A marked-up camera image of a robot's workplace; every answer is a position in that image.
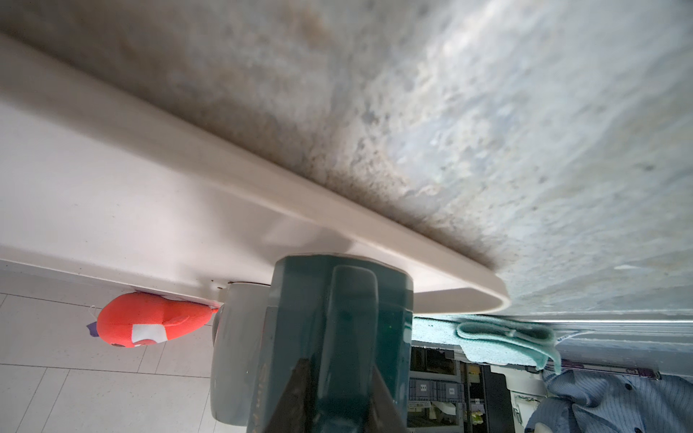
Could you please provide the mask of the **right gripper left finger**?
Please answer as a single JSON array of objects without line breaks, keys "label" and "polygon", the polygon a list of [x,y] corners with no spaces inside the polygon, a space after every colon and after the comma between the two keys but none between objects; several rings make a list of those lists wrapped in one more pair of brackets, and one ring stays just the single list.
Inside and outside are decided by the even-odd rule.
[{"label": "right gripper left finger", "polygon": [[312,397],[312,369],[308,358],[299,359],[292,370],[274,413],[265,427],[265,433],[306,433],[310,431]]}]

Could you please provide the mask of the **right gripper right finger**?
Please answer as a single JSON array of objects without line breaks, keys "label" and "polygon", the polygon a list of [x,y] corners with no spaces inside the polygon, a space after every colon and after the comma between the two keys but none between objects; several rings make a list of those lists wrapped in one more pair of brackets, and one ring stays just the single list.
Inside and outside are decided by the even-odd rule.
[{"label": "right gripper right finger", "polygon": [[369,402],[369,431],[371,433],[406,433],[395,401],[391,397],[377,367],[373,369],[372,391]]}]

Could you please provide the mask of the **dark green mug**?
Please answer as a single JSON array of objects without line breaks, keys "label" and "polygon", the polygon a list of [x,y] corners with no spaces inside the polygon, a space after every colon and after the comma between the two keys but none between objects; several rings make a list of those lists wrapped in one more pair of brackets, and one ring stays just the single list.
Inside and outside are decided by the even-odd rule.
[{"label": "dark green mug", "polygon": [[370,432],[375,367],[406,425],[413,279],[366,258],[291,255],[274,268],[247,429],[265,432],[299,359],[312,369],[309,432]]}]

